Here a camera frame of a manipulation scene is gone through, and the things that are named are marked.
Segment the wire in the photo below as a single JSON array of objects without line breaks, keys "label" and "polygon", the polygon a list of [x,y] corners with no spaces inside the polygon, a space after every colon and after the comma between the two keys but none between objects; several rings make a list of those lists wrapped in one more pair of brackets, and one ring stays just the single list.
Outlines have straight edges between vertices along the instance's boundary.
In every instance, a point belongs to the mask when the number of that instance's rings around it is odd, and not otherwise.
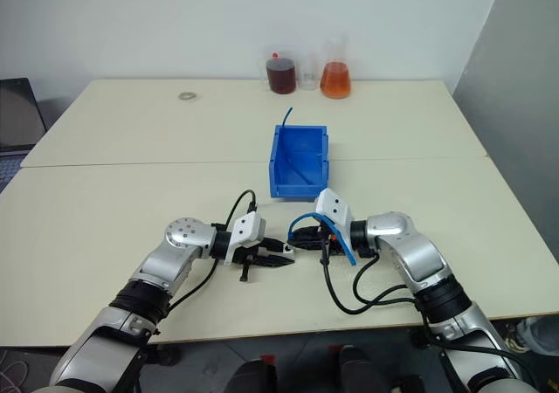
[{"label": "wire", "polygon": [[185,300],[188,299],[190,296],[192,296],[196,291],[198,291],[200,288],[202,288],[202,287],[204,286],[204,284],[210,280],[211,276],[212,276],[212,275],[214,274],[214,272],[216,271],[217,263],[218,263],[218,262],[219,262],[219,259],[214,259],[213,265],[211,266],[211,269],[210,269],[210,271],[208,272],[208,275],[206,275],[206,278],[204,278],[200,284],[198,284],[197,286],[195,286],[194,288],[192,288],[190,291],[188,291],[183,297],[181,297],[180,299],[178,299],[177,301],[175,301],[171,306],[169,306],[169,313],[170,313],[175,307],[177,307],[179,304],[181,304],[183,301],[185,301]]},{"label": "wire", "polygon": [[474,347],[472,345],[458,345],[458,344],[455,344],[455,343],[450,343],[448,341],[441,341],[440,339],[436,338],[433,335],[433,333],[431,331],[431,328],[429,327],[429,323],[427,321],[427,316],[425,316],[425,314],[421,313],[421,318],[423,319],[425,336],[427,337],[427,341],[429,341],[429,343],[431,345],[435,345],[436,347],[439,347],[439,348],[442,348],[442,349],[451,349],[451,350],[455,350],[455,351],[464,351],[464,352],[477,352],[477,353],[481,353],[481,354],[498,355],[502,358],[507,358],[511,361],[516,362],[518,365],[520,365],[524,369],[524,371],[526,371],[526,373],[528,374],[528,377],[530,379],[530,384],[532,384],[532,386],[536,390],[540,391],[540,386],[537,382],[537,379],[534,376],[534,371],[519,356],[517,356],[517,355],[515,355],[511,352],[508,352],[508,351],[503,351],[501,349]]},{"label": "wire", "polygon": [[[332,297],[332,300],[334,301],[334,303],[344,313],[346,313],[346,314],[361,314],[363,312],[366,312],[367,310],[369,310],[373,306],[381,306],[382,304],[393,304],[394,302],[404,302],[404,301],[413,302],[412,299],[395,299],[395,300],[398,300],[398,301],[386,300],[386,301],[381,303],[381,300],[384,297],[386,297],[388,294],[403,288],[402,286],[392,286],[391,288],[388,288],[388,289],[384,290],[382,293],[378,294],[373,300],[365,300],[366,304],[363,307],[360,307],[360,308],[357,308],[357,309],[351,309],[351,308],[345,307],[342,304],[342,302],[340,301],[340,299],[338,299],[338,296],[336,295],[335,290],[334,290],[334,286],[332,285],[332,280],[330,278],[330,271],[328,269],[328,250],[326,248],[326,240],[324,238],[322,239],[321,244],[322,244],[322,270],[324,271],[324,279],[326,280],[326,287],[328,288],[328,291],[330,292],[330,297]],[[372,266],[376,263],[377,260],[378,259],[374,259],[374,261],[371,260],[367,265]]]},{"label": "wire", "polygon": [[284,127],[286,125],[286,119],[289,116],[289,114],[291,113],[291,111],[293,111],[293,107],[290,107],[289,109],[287,109],[287,114],[286,114],[286,116],[283,117],[283,122],[281,122],[282,127]]},{"label": "wire", "polygon": [[[289,114],[290,114],[292,111],[293,111],[293,107],[290,107],[289,109],[287,109],[286,116],[283,117],[283,121],[281,122],[281,129],[282,129],[282,130],[283,130],[283,128],[286,127],[286,120],[287,120],[287,117],[289,116]],[[286,159],[287,163],[289,163],[289,166],[291,166],[291,169],[293,170],[293,172],[295,172],[295,174],[296,174],[298,177],[300,177],[300,178],[305,182],[305,184],[307,184],[307,185],[312,185],[313,182],[312,182],[310,179],[308,179],[308,178],[305,176],[305,174],[302,173],[302,172],[299,170],[299,168],[297,168],[297,167],[293,164],[293,162],[291,161],[291,157],[289,156],[289,153],[287,153],[287,148],[286,148],[286,145],[285,145],[285,143],[284,143],[284,139],[281,138],[281,135],[278,135],[278,145],[279,145],[279,148],[281,148],[281,151],[283,151],[283,152],[285,153],[285,159]]]},{"label": "wire", "polygon": [[[363,274],[365,273],[365,271],[367,271],[370,267],[372,267],[376,262],[378,262],[378,260],[380,259],[380,257],[378,256],[378,254],[375,254],[375,256],[373,257],[373,259],[368,262],[363,268],[361,268],[359,270],[359,272],[357,273],[357,275],[355,276],[354,280],[353,280],[353,295],[355,296],[356,299],[358,299],[359,301],[361,301],[361,303],[363,304],[368,304],[371,302],[371,300],[366,300],[364,299],[361,295],[359,295],[359,293],[357,292],[357,286],[359,284],[359,280],[361,279],[361,277],[363,276]],[[404,290],[405,288],[407,288],[407,285],[405,284],[400,284],[398,286],[393,286],[391,288],[388,288],[387,290],[384,290],[381,294],[383,297],[393,293],[397,290]],[[401,297],[401,298],[397,298],[397,299],[391,299],[391,300],[379,300],[377,302],[377,304],[379,306],[387,306],[389,304],[397,304],[397,303],[415,303],[414,299],[410,299],[407,297]]]},{"label": "wire", "polygon": [[[2,365],[3,360],[6,358],[8,354],[8,351],[4,351],[2,358],[0,358],[0,365]],[[8,377],[8,371],[10,371],[10,369],[16,367],[17,365],[21,365],[24,368],[24,374],[21,377],[21,380],[18,383],[14,383],[14,381]],[[11,393],[11,392],[16,392],[16,393],[22,393],[21,390],[21,385],[24,383],[25,379],[27,378],[27,374],[29,373],[29,366],[27,365],[27,362],[24,361],[15,361],[12,364],[8,365],[5,369],[0,370],[0,380],[4,379],[6,382],[8,382],[10,385],[6,386],[6,387],[2,387],[0,389],[0,392],[2,393]]]},{"label": "wire", "polygon": [[[231,218],[233,217],[233,214],[235,213],[235,210],[238,207],[238,204],[241,202],[241,200],[243,199],[243,197],[247,194],[251,194],[252,195],[252,200],[251,200],[251,206],[254,205],[254,207],[256,207],[256,194],[254,193],[253,190],[245,190],[243,191],[243,193],[241,195],[238,196],[237,201],[235,201],[235,204],[233,204],[233,208],[231,208],[231,211],[229,212],[229,216],[227,217],[227,220],[225,221],[225,229],[227,230],[227,227],[229,227],[229,224],[231,222]],[[213,276],[213,274],[215,273],[216,269],[217,269],[217,264],[219,263],[219,259],[214,259],[213,261],[213,265],[211,266],[210,271],[208,272],[208,274],[206,275],[206,277],[202,280],[202,282],[200,282],[200,284],[198,284],[197,286],[195,286],[194,288],[192,288],[190,291],[188,291],[184,296],[182,296],[181,298],[179,298],[177,301],[175,301],[173,304],[171,304],[169,306],[169,310],[168,313],[170,313],[175,307],[177,307],[179,304],[181,304],[183,301],[185,301],[186,299],[188,299],[189,297],[191,297],[194,293],[196,293],[200,288],[202,288],[209,280],[210,278]]]},{"label": "wire", "polygon": [[238,196],[237,201],[235,201],[235,204],[233,204],[233,208],[231,208],[231,212],[229,213],[229,216],[227,217],[227,220],[225,221],[225,229],[226,230],[227,230],[227,227],[229,227],[229,223],[231,222],[231,218],[233,217],[233,214],[235,213],[235,210],[238,207],[238,203],[241,202],[241,200],[243,199],[243,197],[246,194],[251,194],[252,195],[252,202],[256,204],[256,194],[254,193],[254,191],[253,190],[243,191],[243,193]]},{"label": "wire", "polygon": [[340,246],[342,247],[343,251],[345,252],[346,256],[348,257],[349,262],[351,263],[351,265],[357,265],[357,260],[355,259],[355,255],[353,254],[351,249],[348,248],[348,245],[343,240],[343,237],[342,237],[342,234],[340,233],[340,231],[335,228],[335,224],[328,217],[323,216],[322,214],[319,214],[318,212],[308,212],[307,214],[303,214],[302,216],[299,216],[299,217],[295,218],[292,221],[292,223],[289,225],[289,230],[287,231],[287,240],[293,238],[293,227],[297,223],[299,223],[300,220],[302,220],[303,218],[307,218],[307,217],[318,218],[319,220],[321,220],[321,222],[326,224],[330,228],[330,230],[334,233],[338,242],[340,242]]},{"label": "wire", "polygon": [[140,375],[138,375],[134,380],[134,393],[142,393],[141,384],[140,384]]}]

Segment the laptop screen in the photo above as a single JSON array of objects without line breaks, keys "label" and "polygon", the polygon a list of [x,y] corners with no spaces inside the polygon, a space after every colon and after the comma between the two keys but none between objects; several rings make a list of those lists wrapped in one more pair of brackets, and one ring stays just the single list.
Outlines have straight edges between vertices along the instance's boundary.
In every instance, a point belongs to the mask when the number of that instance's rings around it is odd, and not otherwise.
[{"label": "laptop screen", "polygon": [[31,149],[44,134],[29,80],[0,80],[0,152]]}]

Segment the blue storage bin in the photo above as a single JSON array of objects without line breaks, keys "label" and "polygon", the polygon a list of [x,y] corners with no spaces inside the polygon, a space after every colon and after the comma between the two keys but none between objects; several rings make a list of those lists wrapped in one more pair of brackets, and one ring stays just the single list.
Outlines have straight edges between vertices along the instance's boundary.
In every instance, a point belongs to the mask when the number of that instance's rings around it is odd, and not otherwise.
[{"label": "blue storage bin", "polygon": [[328,186],[327,128],[276,125],[269,175],[272,198],[317,197]]}]

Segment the orange liquid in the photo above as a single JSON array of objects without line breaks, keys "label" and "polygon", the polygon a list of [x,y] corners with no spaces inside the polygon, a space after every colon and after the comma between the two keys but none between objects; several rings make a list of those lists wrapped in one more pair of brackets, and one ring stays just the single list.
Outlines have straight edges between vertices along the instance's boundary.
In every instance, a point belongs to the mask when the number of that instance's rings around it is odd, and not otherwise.
[{"label": "orange liquid", "polygon": [[339,61],[327,63],[322,74],[321,90],[331,99],[347,98],[351,92],[348,66]]}]

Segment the table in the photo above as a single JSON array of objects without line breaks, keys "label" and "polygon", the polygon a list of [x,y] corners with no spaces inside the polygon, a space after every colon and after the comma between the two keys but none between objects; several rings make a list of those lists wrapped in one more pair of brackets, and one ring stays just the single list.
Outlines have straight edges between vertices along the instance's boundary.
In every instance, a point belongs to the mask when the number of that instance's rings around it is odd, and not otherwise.
[{"label": "table", "polygon": [[[168,222],[224,220],[245,188],[257,192],[266,234],[285,238],[288,223],[313,205],[271,199],[266,170],[267,162],[21,170],[0,194],[0,345],[74,342],[160,243]],[[559,265],[489,158],[332,161],[330,186],[356,219],[409,213],[490,318],[559,311]],[[297,252],[295,265],[254,267],[249,283],[238,281],[238,266],[221,265],[207,287],[162,322],[154,341],[420,322],[411,305],[342,313],[328,295],[318,256]],[[198,260],[179,295],[210,265]],[[336,290],[353,307],[350,282],[358,268],[343,257],[331,265]],[[382,258],[362,290],[372,296],[397,283]]]},{"label": "table", "polygon": [[[287,109],[327,125],[330,160],[486,155],[441,81],[356,81],[351,97],[267,92],[257,80],[95,80],[24,167],[266,162]],[[179,100],[191,91],[194,100]]]}]

